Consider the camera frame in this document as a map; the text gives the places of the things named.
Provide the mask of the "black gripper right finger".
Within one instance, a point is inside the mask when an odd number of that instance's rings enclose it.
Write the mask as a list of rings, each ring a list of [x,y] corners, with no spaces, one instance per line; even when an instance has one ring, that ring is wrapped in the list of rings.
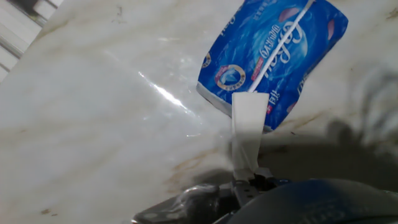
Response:
[[[271,170],[266,167],[259,167],[254,172],[254,186],[258,190],[271,190],[285,184],[291,183],[289,179],[278,179],[273,176]]]

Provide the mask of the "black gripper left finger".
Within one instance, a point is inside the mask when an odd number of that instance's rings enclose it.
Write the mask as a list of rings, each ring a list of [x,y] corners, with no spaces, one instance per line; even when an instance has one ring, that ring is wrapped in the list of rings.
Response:
[[[232,181],[231,191],[238,201],[240,207],[245,206],[252,199],[259,196],[259,191],[257,188],[253,187],[249,182],[243,180]]]

